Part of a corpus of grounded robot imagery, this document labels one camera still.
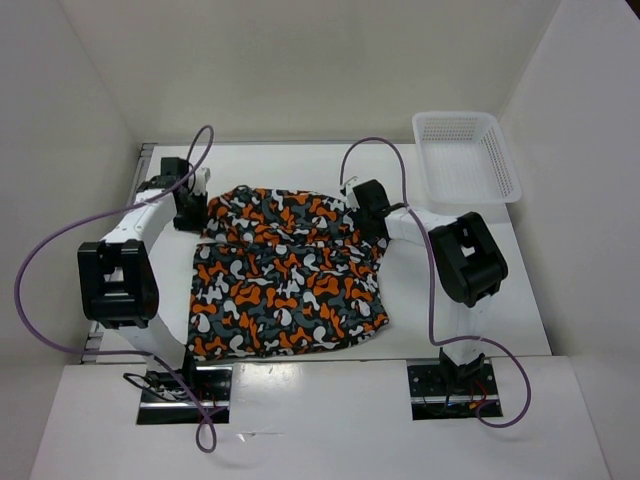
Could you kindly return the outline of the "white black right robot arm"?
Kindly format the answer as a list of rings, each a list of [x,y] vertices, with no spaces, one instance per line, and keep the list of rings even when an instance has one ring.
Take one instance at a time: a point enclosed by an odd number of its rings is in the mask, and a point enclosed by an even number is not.
[[[460,393],[478,376],[485,353],[481,338],[489,323],[491,300],[508,276],[506,260],[484,219],[476,212],[460,217],[391,204],[382,184],[352,177],[340,192],[366,235],[424,247],[429,241],[433,265],[429,286],[440,285],[449,301],[447,336],[439,347],[438,378],[450,393]]]

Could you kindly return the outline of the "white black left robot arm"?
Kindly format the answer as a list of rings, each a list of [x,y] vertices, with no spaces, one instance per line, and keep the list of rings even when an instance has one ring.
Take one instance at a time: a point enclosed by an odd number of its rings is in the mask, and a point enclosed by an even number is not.
[[[206,223],[210,170],[186,159],[164,157],[160,173],[141,183],[133,208],[101,240],[77,252],[81,299],[87,319],[117,332],[149,369],[167,363],[164,387],[175,398],[196,394],[200,376],[186,347],[159,313],[160,293],[149,252],[165,226],[199,234]]]

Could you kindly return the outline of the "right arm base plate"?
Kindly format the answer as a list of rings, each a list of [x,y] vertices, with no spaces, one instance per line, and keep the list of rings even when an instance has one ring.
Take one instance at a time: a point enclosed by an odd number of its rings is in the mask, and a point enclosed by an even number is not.
[[[411,360],[406,364],[412,419],[444,420],[503,417],[494,370],[484,360],[470,380],[448,386],[437,360]]]

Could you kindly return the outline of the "orange camouflage shorts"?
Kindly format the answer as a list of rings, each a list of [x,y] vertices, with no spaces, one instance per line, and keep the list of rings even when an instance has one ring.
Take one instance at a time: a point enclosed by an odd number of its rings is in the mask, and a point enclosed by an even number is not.
[[[333,352],[389,322],[388,241],[342,200],[238,186],[208,203],[195,248],[187,351],[200,361]]]

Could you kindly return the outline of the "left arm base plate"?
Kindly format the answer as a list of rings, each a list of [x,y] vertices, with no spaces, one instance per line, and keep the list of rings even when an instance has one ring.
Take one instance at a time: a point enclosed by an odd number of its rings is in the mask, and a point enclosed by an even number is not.
[[[228,424],[233,366],[197,366],[185,381],[214,424]],[[123,379],[140,392],[138,425],[198,424],[202,415],[180,384],[167,372],[124,373]]]

